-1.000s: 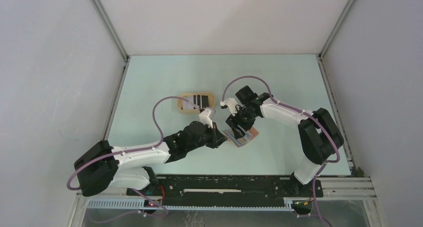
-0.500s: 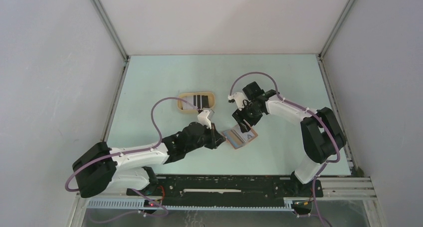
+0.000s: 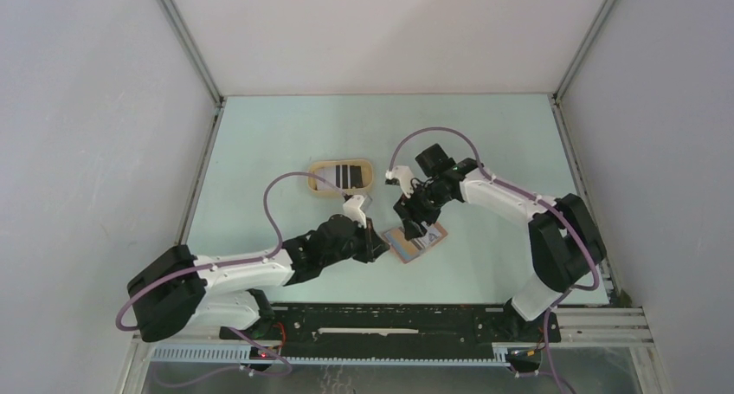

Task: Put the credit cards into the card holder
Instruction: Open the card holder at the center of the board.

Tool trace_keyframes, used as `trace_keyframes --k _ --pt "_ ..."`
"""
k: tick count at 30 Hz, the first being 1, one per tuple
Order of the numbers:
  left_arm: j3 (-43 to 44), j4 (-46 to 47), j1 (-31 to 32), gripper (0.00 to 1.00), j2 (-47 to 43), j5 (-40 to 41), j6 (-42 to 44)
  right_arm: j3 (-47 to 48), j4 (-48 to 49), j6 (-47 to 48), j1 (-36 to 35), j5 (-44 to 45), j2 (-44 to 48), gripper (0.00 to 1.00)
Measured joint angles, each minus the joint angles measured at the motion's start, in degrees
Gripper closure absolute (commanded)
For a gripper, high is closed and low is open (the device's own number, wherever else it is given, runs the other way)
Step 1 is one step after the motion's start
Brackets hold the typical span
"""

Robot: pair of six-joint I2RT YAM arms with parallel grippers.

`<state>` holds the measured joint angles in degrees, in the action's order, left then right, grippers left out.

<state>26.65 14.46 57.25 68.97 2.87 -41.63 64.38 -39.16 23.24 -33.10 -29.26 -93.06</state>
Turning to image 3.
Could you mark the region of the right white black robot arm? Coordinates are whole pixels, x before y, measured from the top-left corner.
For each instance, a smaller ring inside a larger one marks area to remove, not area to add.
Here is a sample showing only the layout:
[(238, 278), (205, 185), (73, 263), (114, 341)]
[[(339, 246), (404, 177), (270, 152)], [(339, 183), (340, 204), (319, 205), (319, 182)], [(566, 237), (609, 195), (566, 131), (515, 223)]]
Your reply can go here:
[(406, 238), (425, 236), (442, 208), (453, 201), (490, 210), (526, 229), (532, 273), (505, 304), (503, 327), (509, 337), (528, 339), (538, 329), (538, 317), (578, 288), (584, 276), (591, 275), (591, 287), (598, 287), (596, 267), (606, 258), (607, 250), (579, 196), (531, 194), (492, 174), (476, 158), (455, 161), (438, 144), (425, 149), (415, 161), (424, 179), (405, 165), (395, 165), (385, 173), (386, 184), (396, 184), (402, 191), (393, 209)]

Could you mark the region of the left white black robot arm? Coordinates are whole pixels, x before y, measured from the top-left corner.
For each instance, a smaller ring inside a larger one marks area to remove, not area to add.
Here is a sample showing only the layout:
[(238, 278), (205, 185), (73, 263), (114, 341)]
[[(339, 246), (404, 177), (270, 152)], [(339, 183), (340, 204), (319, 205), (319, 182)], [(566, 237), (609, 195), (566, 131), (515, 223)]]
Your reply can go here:
[(274, 327), (264, 288), (316, 279), (343, 261), (371, 263), (389, 249), (372, 225), (344, 215), (260, 253), (204, 256), (176, 245), (128, 282), (134, 328), (149, 343), (198, 327), (231, 327), (263, 339)]

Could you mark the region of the beige oval card tray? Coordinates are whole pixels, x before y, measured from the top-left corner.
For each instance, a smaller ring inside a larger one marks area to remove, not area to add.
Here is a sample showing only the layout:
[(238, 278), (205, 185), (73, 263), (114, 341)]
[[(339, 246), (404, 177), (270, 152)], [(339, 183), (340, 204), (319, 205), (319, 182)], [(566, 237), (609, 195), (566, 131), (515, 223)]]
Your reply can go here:
[(353, 194), (369, 193), (374, 182), (374, 170), (364, 158), (317, 161), (307, 170), (317, 178), (307, 178), (308, 189), (318, 197), (339, 197), (330, 184)]

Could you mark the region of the brown leather card holder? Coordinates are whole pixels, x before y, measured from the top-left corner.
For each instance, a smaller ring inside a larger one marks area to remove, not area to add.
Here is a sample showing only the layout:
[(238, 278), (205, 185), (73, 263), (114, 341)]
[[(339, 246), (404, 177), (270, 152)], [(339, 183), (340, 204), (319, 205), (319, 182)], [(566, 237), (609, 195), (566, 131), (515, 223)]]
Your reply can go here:
[(391, 251), (403, 264), (412, 262), (445, 240), (447, 231), (436, 223), (427, 227), (424, 236), (408, 239), (403, 226), (389, 229), (383, 233), (383, 239), (390, 245)]

